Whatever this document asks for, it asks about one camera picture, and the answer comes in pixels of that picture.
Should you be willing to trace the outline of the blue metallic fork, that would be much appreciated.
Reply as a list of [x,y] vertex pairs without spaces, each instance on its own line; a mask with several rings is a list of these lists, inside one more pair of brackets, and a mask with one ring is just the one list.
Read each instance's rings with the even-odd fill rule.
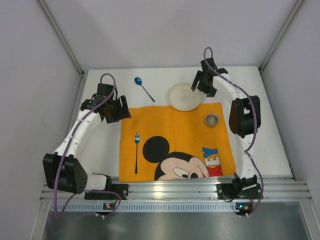
[[138,132],[135,133],[135,137],[134,137],[134,141],[135,141],[135,174],[138,173],[138,145],[140,143],[140,134]]

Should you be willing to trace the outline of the cream round plate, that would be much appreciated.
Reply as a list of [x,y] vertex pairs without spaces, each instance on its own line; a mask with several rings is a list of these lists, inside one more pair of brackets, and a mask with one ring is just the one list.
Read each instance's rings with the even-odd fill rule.
[[187,83],[176,84],[167,92],[168,104],[183,112],[196,109],[204,98],[205,96],[200,91],[192,91],[191,85]]

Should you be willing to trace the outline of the small grey cup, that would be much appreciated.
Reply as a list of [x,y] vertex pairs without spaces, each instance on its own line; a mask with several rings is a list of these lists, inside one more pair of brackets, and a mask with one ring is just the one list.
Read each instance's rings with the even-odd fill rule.
[[216,115],[215,113],[209,113],[208,115],[206,115],[205,117],[205,125],[208,128],[214,128],[217,126],[217,124],[219,123],[220,118],[218,115]]

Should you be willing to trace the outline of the blue metallic spoon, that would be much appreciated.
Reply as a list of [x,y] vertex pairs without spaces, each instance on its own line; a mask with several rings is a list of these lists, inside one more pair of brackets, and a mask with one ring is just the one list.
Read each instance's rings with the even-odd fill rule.
[[155,103],[155,99],[149,94],[149,92],[145,89],[145,87],[143,86],[143,82],[142,82],[142,79],[140,77],[135,77],[134,78],[134,82],[138,85],[138,86],[141,86],[142,89],[145,91],[145,93],[149,96],[149,98],[151,99],[151,101],[153,103]]

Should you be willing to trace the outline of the orange Mickey placemat cloth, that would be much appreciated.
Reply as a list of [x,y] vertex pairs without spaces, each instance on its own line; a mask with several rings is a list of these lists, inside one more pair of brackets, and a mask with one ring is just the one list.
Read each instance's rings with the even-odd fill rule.
[[[221,103],[200,104],[191,111],[171,106],[130,109],[121,123],[119,180],[149,182],[232,175],[236,164]],[[207,127],[206,115],[219,123]],[[135,133],[139,133],[138,173],[135,174]]]

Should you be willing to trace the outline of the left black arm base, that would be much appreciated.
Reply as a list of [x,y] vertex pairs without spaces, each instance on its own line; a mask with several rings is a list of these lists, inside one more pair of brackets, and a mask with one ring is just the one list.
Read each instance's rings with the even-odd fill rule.
[[92,190],[86,192],[85,200],[126,200],[129,193],[128,184],[113,184],[108,190]]

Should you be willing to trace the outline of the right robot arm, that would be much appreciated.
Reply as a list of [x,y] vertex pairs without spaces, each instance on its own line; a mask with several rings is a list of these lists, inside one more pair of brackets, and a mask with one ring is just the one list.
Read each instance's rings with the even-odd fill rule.
[[214,97],[216,92],[220,92],[230,104],[228,124],[236,139],[233,187],[239,192],[254,188],[258,181],[253,155],[258,128],[261,126],[260,98],[249,95],[232,82],[228,71],[218,68],[212,57],[202,60],[200,64],[201,70],[196,73],[191,90],[197,89],[207,97]]

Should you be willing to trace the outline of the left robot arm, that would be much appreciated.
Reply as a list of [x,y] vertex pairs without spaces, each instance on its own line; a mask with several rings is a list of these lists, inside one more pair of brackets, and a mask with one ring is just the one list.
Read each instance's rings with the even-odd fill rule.
[[48,188],[73,194],[105,191],[111,178],[85,169],[83,153],[102,122],[116,123],[130,117],[125,95],[119,96],[114,85],[99,83],[96,93],[81,104],[77,119],[61,145],[43,157]]

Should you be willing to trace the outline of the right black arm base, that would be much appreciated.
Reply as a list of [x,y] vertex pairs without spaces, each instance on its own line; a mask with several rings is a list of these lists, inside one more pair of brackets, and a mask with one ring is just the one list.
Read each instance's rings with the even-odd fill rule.
[[240,199],[249,200],[251,197],[254,200],[258,200],[263,193],[262,186],[258,183],[258,178],[255,174],[249,178],[240,178],[235,173],[231,183],[217,184],[216,189],[218,199],[226,202]]

